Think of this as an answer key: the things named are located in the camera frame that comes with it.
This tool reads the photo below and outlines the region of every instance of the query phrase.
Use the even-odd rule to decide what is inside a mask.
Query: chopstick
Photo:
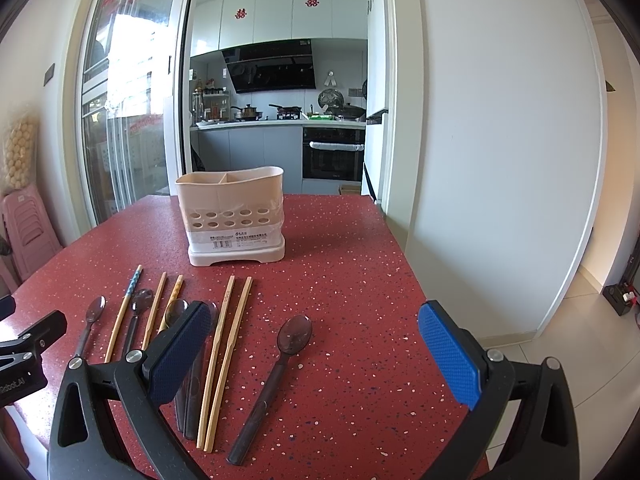
[[[181,274],[180,276],[178,276],[178,279],[175,280],[174,290],[171,291],[171,296],[169,296],[169,302],[166,304],[166,309],[164,310],[164,314],[162,314],[162,321],[160,322],[160,328],[158,329],[158,333],[161,333],[162,330],[166,330],[167,328],[169,328],[166,322],[164,321],[164,317],[166,316],[166,312],[169,310],[169,307],[171,306],[171,302],[173,300],[178,299],[178,294],[180,294],[180,288],[182,288],[183,279],[184,279],[184,276]]]
[[[142,340],[143,350],[146,350],[146,347],[149,346],[149,341],[151,341],[151,333],[154,330],[154,323],[156,322],[156,313],[158,312],[158,306],[160,305],[160,297],[162,296],[162,290],[164,289],[165,283],[166,283],[166,272],[163,272],[162,276],[160,277],[160,283],[158,283],[158,289],[156,290],[156,296],[154,297],[154,302],[151,305],[151,312],[149,313],[149,318],[146,320],[145,338]]]
[[[211,356],[209,357],[209,368],[207,369],[207,379],[204,384],[204,394],[202,396],[202,408],[200,409],[200,425],[198,426],[198,441],[196,447],[202,449],[207,433],[207,421],[209,420],[209,402],[211,400],[211,389],[213,387],[213,379],[216,372],[216,361],[218,360],[218,350],[220,349],[220,340],[222,339],[222,330],[225,326],[226,311],[231,298],[231,291],[234,288],[236,277],[231,275],[229,282],[226,284],[225,299],[222,300],[220,307],[220,316],[218,316],[218,325],[216,333],[213,336],[213,346],[211,347]]]
[[[204,451],[211,453],[213,450],[213,441],[216,437],[216,428],[218,426],[218,417],[220,416],[220,405],[222,404],[222,395],[225,391],[226,375],[229,372],[229,365],[231,363],[231,355],[234,352],[236,346],[236,339],[238,338],[238,331],[240,330],[240,322],[242,321],[242,314],[244,313],[244,306],[246,300],[249,297],[249,290],[251,289],[252,277],[249,276],[244,282],[244,289],[238,302],[238,308],[236,309],[236,316],[234,317],[234,323],[231,326],[231,332],[229,333],[229,339],[226,342],[225,357],[222,359],[222,366],[220,367],[220,376],[218,377],[218,386],[216,386],[216,393],[213,396],[213,404],[211,407],[211,415],[209,417],[209,426],[207,427],[207,437],[204,443]]]
[[[122,300],[122,304],[120,305],[120,311],[118,312],[118,317],[116,318],[116,323],[113,325],[113,331],[111,332],[111,338],[109,339],[109,345],[107,346],[107,353],[104,355],[104,362],[108,363],[111,361],[111,354],[113,354],[113,348],[116,346],[116,339],[118,338],[118,332],[120,331],[120,325],[122,324],[122,320],[124,319],[124,315],[127,311],[127,306],[129,305],[129,300],[131,299],[131,295],[133,294],[133,289],[136,288],[136,283],[140,278],[140,274],[142,273],[142,265],[139,265],[136,269],[136,272],[133,273],[133,277],[129,282],[129,286],[127,287],[127,291],[124,293],[124,298]]]

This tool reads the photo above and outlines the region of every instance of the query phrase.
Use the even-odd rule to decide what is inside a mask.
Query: product label
[[[243,229],[187,232],[194,253],[221,253],[275,247],[280,243],[282,224]]]

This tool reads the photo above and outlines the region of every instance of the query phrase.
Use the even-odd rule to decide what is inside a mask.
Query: blue gripper pad
[[[481,395],[480,370],[428,302],[420,307],[418,329],[451,393],[472,410]]]
[[[187,309],[182,316],[187,316],[189,310]],[[158,362],[150,370],[148,396],[153,406],[159,408],[174,399],[210,330],[209,307],[206,303],[200,303],[196,312],[180,328],[180,332],[169,342]]]

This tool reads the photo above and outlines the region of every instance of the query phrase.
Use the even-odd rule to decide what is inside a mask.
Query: beige utensil holder
[[[201,171],[176,180],[191,265],[284,257],[282,168]]]

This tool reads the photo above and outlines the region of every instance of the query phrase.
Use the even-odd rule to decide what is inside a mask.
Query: kitchen counter
[[[306,119],[282,121],[260,120],[239,121],[237,123],[218,123],[210,124],[209,126],[192,126],[191,131],[219,130],[223,128],[255,128],[256,126],[303,126],[305,128],[356,128],[358,130],[364,130],[367,123],[361,123],[358,121],[312,121]]]
[[[285,196],[284,208],[286,256],[273,264],[190,266],[176,197],[148,196],[31,276],[15,293],[16,313],[0,324],[0,336],[11,339],[53,309],[66,315],[66,336],[44,354],[48,386],[17,403],[41,442],[49,441],[60,381],[87,306],[98,295],[107,298],[86,348],[87,360],[96,364],[104,359],[127,283],[142,264],[138,288],[156,290],[161,273],[169,274],[162,311],[178,274],[184,274],[182,298],[216,304],[234,274],[239,281],[228,326],[244,278],[254,277],[228,375],[216,452],[205,454],[183,440],[211,478],[418,478],[466,414],[418,333],[416,317],[424,294],[368,197]],[[290,360],[245,466],[231,466],[225,456],[277,359],[277,331],[298,313],[313,320],[311,342]],[[130,311],[114,358],[120,356],[129,317]],[[161,411],[175,427],[173,407],[165,405]],[[152,474],[119,405],[114,416],[136,466]],[[480,470],[487,471],[486,460]]]

